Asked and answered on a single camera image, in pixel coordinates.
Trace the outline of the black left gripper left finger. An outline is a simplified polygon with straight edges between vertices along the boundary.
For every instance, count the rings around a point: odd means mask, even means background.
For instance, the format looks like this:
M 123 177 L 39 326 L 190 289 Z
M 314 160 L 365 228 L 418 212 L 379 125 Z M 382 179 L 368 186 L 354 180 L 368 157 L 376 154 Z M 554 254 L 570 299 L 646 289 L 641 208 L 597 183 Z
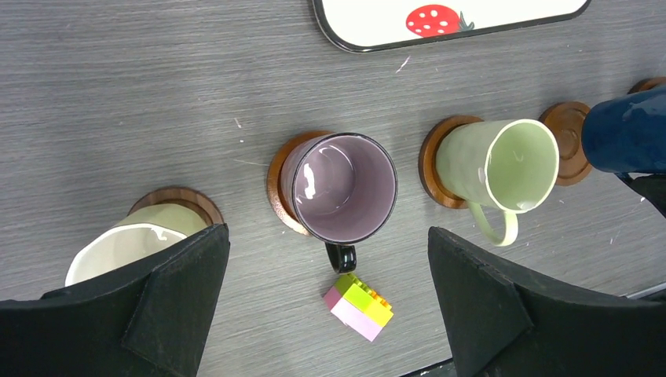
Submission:
M 229 260 L 215 224 L 29 301 L 1 304 L 4 376 L 194 376 Z

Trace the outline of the pale green mug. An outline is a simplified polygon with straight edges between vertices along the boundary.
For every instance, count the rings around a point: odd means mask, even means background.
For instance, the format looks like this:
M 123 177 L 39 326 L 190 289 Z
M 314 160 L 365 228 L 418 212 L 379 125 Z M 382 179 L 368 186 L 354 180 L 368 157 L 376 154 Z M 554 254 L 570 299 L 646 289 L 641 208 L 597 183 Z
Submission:
M 462 198 L 497 247 L 518 237 L 518 215 L 537 208 L 558 177 L 552 132 L 534 119 L 458 126 L 437 147 L 434 167 L 444 188 Z

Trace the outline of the light green mug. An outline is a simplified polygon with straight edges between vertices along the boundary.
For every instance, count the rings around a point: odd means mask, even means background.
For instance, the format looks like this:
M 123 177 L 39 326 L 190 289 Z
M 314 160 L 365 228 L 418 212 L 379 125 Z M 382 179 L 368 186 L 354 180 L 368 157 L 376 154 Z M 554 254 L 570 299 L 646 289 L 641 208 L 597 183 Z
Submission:
M 179 204 L 156 204 L 136 210 L 77 253 L 64 285 L 77 284 L 148 257 L 206 227 L 199 214 Z

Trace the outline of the large brown wooden coaster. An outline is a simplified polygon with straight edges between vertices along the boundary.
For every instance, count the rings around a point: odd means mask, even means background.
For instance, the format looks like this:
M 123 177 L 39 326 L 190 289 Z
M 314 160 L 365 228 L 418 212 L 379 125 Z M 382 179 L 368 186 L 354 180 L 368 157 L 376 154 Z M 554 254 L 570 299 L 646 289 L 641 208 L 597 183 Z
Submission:
M 581 143 L 584 120 L 590 110 L 584 103 L 567 101 L 550 106 L 539 117 L 557 141 L 560 161 L 556 185 L 575 185 L 592 171 Z

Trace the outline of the purple mug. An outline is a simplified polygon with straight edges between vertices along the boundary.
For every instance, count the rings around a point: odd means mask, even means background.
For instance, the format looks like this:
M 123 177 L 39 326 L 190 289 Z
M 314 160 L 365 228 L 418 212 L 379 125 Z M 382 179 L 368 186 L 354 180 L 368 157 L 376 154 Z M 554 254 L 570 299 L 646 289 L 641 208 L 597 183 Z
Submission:
M 356 269 L 355 244 L 386 224 L 397 201 L 397 172 L 388 152 L 352 132 L 300 144 L 283 164 L 280 185 L 288 208 L 324 243 L 338 274 Z

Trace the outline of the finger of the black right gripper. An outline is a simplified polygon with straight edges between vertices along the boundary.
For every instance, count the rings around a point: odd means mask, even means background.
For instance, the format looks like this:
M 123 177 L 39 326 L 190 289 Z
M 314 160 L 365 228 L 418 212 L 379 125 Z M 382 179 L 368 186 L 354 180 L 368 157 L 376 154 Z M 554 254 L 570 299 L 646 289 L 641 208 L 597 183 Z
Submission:
M 649 174 L 632 178 L 629 173 L 617 173 L 616 176 L 631 190 L 644 197 L 665 217 L 665 175 Z

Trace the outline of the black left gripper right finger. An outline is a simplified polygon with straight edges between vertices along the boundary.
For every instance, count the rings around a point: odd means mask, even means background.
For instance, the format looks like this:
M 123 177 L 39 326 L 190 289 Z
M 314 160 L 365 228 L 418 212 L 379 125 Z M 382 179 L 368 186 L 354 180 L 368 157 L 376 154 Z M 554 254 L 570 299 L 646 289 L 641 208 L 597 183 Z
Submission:
M 443 228 L 427 254 L 458 375 L 664 375 L 663 302 L 567 284 Z

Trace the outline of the dark brown wooden coaster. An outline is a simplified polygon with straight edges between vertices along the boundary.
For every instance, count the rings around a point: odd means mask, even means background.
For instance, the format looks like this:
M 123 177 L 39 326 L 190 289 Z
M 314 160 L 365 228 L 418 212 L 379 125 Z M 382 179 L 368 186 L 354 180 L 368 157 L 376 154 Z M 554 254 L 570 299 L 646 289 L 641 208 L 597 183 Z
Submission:
M 225 220 L 215 202 L 202 192 L 185 186 L 158 188 L 141 197 L 127 213 L 159 204 L 177 204 L 196 212 L 207 225 L 224 224 Z

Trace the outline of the dark blue mug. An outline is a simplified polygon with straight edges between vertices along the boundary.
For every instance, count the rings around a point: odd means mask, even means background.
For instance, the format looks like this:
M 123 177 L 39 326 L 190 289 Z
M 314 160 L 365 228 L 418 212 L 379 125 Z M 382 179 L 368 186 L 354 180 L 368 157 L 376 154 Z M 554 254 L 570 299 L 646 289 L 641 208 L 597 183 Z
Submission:
M 665 86 L 604 101 L 581 131 L 588 162 L 613 174 L 665 172 Z

